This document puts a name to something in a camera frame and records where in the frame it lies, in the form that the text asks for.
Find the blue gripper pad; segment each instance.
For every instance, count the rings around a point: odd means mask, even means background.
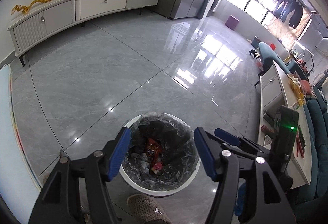
[[[223,141],[227,142],[229,145],[233,145],[233,146],[240,145],[240,141],[239,141],[238,137],[231,135],[230,133],[228,133],[220,128],[215,129],[214,135],[216,137],[222,139]]]
[[[203,167],[206,171],[206,175],[209,176],[212,179],[212,181],[214,181],[218,175],[216,173],[216,169],[215,169],[215,165],[214,165],[215,159],[212,156],[211,151],[210,151],[208,145],[206,144],[203,136],[201,135],[199,128],[196,128],[194,131],[194,141],[195,141],[195,145],[198,150],[200,159],[202,161]]]
[[[130,140],[131,130],[125,129],[109,160],[108,178],[110,181],[118,174],[123,158],[128,151]]]

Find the cabinet leg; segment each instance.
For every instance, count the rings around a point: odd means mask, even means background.
[[[23,61],[23,57],[24,57],[24,55],[19,56],[19,60],[21,61],[22,66],[25,67],[25,63]]]

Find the curtain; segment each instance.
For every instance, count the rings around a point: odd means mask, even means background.
[[[302,31],[306,27],[311,14],[308,10],[303,8],[303,16],[301,21],[296,27],[296,29],[289,26],[289,20],[292,17],[294,11],[290,12],[287,16],[286,22],[282,22],[281,20],[277,19],[275,16],[272,17],[272,20],[265,24],[264,27],[273,34],[276,38],[280,38],[282,40],[282,44],[287,50],[290,50],[295,40],[301,35]]]

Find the sofa cushion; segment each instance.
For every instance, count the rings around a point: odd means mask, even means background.
[[[311,201],[315,197],[317,190],[317,179],[318,179],[318,158],[317,151],[315,150],[313,138],[310,137],[311,141],[311,156],[312,156],[312,168],[311,168],[311,182],[309,185],[303,185],[299,187],[298,194],[295,199],[295,204],[301,204]]]
[[[328,135],[328,112],[327,111],[323,113],[323,119],[325,120],[326,131],[327,131],[327,135]]]
[[[287,68],[286,64],[283,60],[277,55],[276,52],[272,50],[268,44],[261,42],[259,43],[259,50],[260,50],[260,57],[261,62],[263,64],[263,69],[267,71],[273,65],[273,61],[275,61],[280,68],[284,71],[285,74],[290,73],[289,69]]]
[[[314,127],[315,148],[318,150],[321,145],[328,144],[325,121],[316,99],[308,100],[306,105],[309,109]]]
[[[298,65],[298,63],[294,59],[292,59],[288,63],[287,68],[291,73],[294,73],[296,71],[299,77],[301,78],[301,80],[306,80],[306,81],[308,80],[303,69]]]
[[[328,151],[325,145],[318,148],[318,181],[317,181],[317,196],[325,195],[328,186]]]
[[[304,108],[304,111],[305,111],[305,116],[306,116],[306,120],[307,120],[308,127],[309,127],[309,133],[312,136],[313,140],[315,140],[314,128],[313,128],[312,119],[311,119],[311,116],[310,116],[310,113],[309,113],[309,109],[308,109],[307,105],[304,105],[303,108]]]
[[[314,90],[314,93],[315,95],[317,96],[317,100],[318,100],[318,103],[319,103],[319,106],[321,108],[321,111],[322,112],[326,112],[327,111],[327,105],[326,103],[324,102],[318,88],[316,86],[313,87],[313,90]]]

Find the metal screw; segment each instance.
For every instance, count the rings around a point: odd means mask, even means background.
[[[68,157],[66,157],[66,156],[63,156],[63,157],[60,158],[60,160],[59,160],[59,162],[62,163],[62,164],[67,163],[67,161],[68,161]]]
[[[260,164],[263,164],[263,163],[265,162],[265,159],[262,158],[262,157],[260,157],[260,156],[258,156],[258,157],[256,158],[256,162],[257,162],[257,163],[260,163]]]
[[[230,152],[229,150],[223,150],[223,151],[221,152],[221,154],[222,154],[223,156],[225,156],[225,157],[229,157],[229,156],[231,156],[231,152]]]
[[[97,151],[94,151],[93,155],[95,157],[101,157],[103,155],[102,151],[101,150],[97,150]]]

